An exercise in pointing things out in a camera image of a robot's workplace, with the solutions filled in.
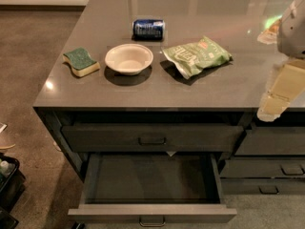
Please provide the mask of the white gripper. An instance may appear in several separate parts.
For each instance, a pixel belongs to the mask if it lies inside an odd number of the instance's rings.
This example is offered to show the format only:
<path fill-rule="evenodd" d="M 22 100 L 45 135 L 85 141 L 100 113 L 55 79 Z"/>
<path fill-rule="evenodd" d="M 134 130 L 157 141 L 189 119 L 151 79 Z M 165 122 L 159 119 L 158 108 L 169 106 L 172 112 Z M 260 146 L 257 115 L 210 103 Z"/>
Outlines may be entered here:
<path fill-rule="evenodd" d="M 290 59 L 276 66 L 262 95 L 257 117 L 264 122 L 279 118 L 290 104 L 305 91 L 305 0 L 294 0 L 277 19 L 263 31 L 257 41 L 276 44 Z"/>

